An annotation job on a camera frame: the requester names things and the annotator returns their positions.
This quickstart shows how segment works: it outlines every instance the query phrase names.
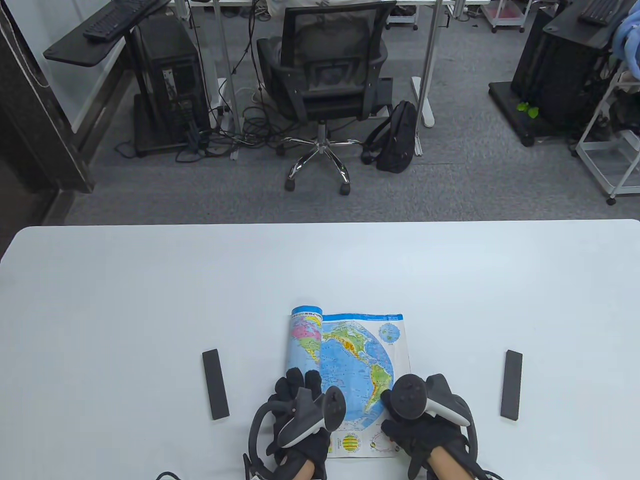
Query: office chair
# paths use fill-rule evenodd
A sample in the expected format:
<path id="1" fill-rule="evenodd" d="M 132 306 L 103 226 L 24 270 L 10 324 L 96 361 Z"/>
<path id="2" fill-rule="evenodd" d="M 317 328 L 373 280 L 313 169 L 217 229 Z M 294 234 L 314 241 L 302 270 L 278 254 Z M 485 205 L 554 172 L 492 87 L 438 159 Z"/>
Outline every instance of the office chair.
<path id="1" fill-rule="evenodd" d="M 326 121 L 366 119 L 376 98 L 387 48 L 380 38 L 395 1 L 287 8 L 282 37 L 257 41 L 264 86 L 281 115 L 302 124 L 318 122 L 317 137 L 284 139 L 311 145 L 289 170 L 285 189 L 294 191 L 297 173 L 317 154 L 340 173 L 340 194 L 349 195 L 349 172 L 332 147 L 360 144 L 330 141 Z"/>

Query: keyboard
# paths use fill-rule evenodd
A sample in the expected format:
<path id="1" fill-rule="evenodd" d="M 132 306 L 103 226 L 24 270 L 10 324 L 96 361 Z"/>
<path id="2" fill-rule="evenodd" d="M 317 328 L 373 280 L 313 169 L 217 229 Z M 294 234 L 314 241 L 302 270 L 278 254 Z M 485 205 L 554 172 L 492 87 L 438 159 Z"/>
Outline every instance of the keyboard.
<path id="1" fill-rule="evenodd" d="M 578 15 L 578 19 L 592 25 L 609 25 L 611 18 L 618 12 L 622 0 L 591 0 Z"/>
<path id="2" fill-rule="evenodd" d="M 102 17 L 83 35 L 96 42 L 110 42 L 138 20 L 157 0 L 112 0 Z"/>

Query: world map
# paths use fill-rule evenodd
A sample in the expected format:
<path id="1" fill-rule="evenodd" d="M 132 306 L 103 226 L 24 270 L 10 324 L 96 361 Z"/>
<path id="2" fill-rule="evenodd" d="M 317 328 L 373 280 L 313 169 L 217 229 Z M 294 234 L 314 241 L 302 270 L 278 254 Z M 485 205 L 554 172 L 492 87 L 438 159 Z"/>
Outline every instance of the world map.
<path id="1" fill-rule="evenodd" d="M 400 314 L 324 316 L 309 305 L 291 312 L 287 369 L 319 370 L 323 390 L 339 387 L 347 403 L 345 419 L 331 436 L 330 456 L 396 453 L 380 430 L 380 394 L 393 386 L 394 375 L 410 372 L 402 320 Z"/>
<path id="2" fill-rule="evenodd" d="M 317 327 L 308 317 L 294 321 L 293 336 L 308 355 L 307 364 L 316 364 Z M 348 392 L 341 429 L 363 430 L 384 412 L 380 394 L 393 384 L 391 360 L 376 337 L 355 321 L 324 322 L 322 328 L 321 357 L 329 359 L 320 365 L 323 390 L 336 385 Z"/>

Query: mesh chair back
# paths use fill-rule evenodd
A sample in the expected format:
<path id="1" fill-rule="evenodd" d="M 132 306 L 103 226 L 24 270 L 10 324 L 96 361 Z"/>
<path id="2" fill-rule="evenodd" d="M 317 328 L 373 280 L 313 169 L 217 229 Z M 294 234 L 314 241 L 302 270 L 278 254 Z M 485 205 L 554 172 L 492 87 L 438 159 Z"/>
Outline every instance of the mesh chair back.
<path id="1" fill-rule="evenodd" d="M 311 94 L 361 87 L 369 58 L 380 54 L 391 8 L 391 2 L 375 2 L 286 9 L 281 65 L 303 68 Z"/>

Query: chrome chair leg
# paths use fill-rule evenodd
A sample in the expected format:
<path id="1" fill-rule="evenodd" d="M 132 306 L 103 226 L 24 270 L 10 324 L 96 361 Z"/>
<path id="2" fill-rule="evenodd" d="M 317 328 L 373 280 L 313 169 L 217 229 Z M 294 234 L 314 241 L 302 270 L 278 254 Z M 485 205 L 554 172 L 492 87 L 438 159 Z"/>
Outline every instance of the chrome chair leg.
<path id="1" fill-rule="evenodd" d="M 311 160 L 316 154 L 325 154 L 328 158 L 331 159 L 333 165 L 336 170 L 340 174 L 342 178 L 342 184 L 340 185 L 340 194 L 341 195 L 349 195 L 351 192 L 351 182 L 349 181 L 349 172 L 347 172 L 347 168 L 344 166 L 344 163 L 340 161 L 340 159 L 332 152 L 331 147 L 349 147 L 352 145 L 361 145 L 362 142 L 358 140 L 342 140 L 342 141 L 330 141 L 326 137 L 326 124 L 324 122 L 320 122 L 318 124 L 318 131 L 316 140 L 305 140 L 302 138 L 293 138 L 286 137 L 283 139 L 283 143 L 285 142 L 293 142 L 293 143 L 301 143 L 303 145 L 313 145 L 311 151 L 304 156 L 301 156 L 298 161 L 296 161 L 289 170 L 289 174 L 284 184 L 284 188 L 286 191 L 294 191 L 296 189 L 296 180 L 295 176 L 298 174 L 300 170 L 306 165 L 306 163 Z M 281 153 L 278 155 L 284 155 L 284 149 L 282 149 Z"/>
<path id="2" fill-rule="evenodd" d="M 290 142 L 293 142 L 293 143 L 302 143 L 302 144 L 304 144 L 304 145 L 315 145 L 315 144 L 316 144 L 316 143 L 315 143 L 314 141 L 312 141 L 312 140 L 304 140 L 304 139 L 302 139 L 302 138 L 293 138 L 293 137 L 286 137 L 286 138 L 283 138 L 283 139 L 282 139 L 282 141 L 283 141 L 283 142 L 290 141 Z"/>
<path id="3" fill-rule="evenodd" d="M 309 160 L 311 160 L 314 156 L 316 156 L 317 153 L 318 153 L 317 149 L 313 148 L 308 154 L 302 155 L 298 159 L 298 161 L 291 166 L 291 170 L 289 170 L 289 175 L 287 176 L 287 178 L 289 180 L 293 180 L 296 174 L 300 170 L 302 170 L 302 167 L 304 167 Z"/>
<path id="4" fill-rule="evenodd" d="M 329 147 L 350 147 L 352 145 L 362 145 L 362 142 L 360 140 L 343 140 L 329 142 Z"/>
<path id="5" fill-rule="evenodd" d="M 349 193 L 351 192 L 351 181 L 349 180 L 349 172 L 344 166 L 344 163 L 340 161 L 340 159 L 331 151 L 330 148 L 326 149 L 324 151 L 324 154 L 333 161 L 333 165 L 335 165 L 336 170 L 338 170 L 338 173 L 342 177 L 342 185 L 340 185 L 340 195 L 349 195 Z"/>
<path id="6" fill-rule="evenodd" d="M 306 163 L 316 156 L 318 153 L 318 149 L 316 147 L 312 148 L 309 153 L 302 155 L 297 162 L 295 162 L 291 169 L 289 170 L 289 174 L 287 175 L 287 180 L 284 182 L 284 189 L 286 191 L 294 191 L 296 189 L 296 174 L 302 170 L 302 168 L 306 165 Z"/>

